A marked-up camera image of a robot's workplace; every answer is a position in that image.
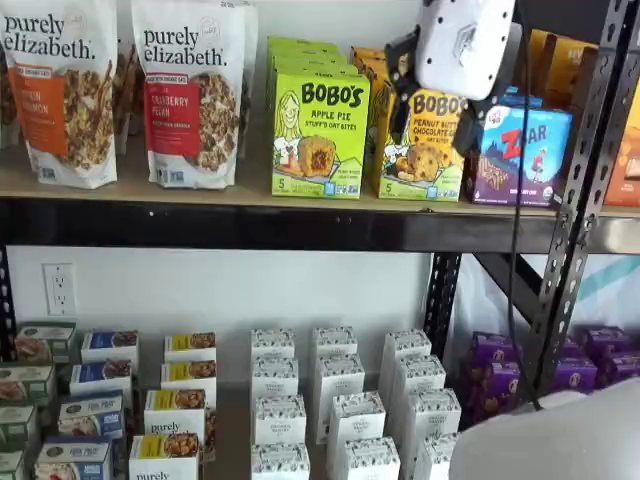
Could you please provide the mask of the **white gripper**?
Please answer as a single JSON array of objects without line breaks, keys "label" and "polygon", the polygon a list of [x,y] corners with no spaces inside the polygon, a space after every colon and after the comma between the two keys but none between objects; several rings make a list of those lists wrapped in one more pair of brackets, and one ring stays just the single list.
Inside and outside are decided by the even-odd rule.
[{"label": "white gripper", "polygon": [[[425,1],[419,30],[385,45],[395,100],[389,133],[396,145],[409,116],[409,100],[420,87],[464,98],[489,95],[506,48],[513,0]],[[452,146],[467,155],[484,130],[485,101],[467,100]]]}]

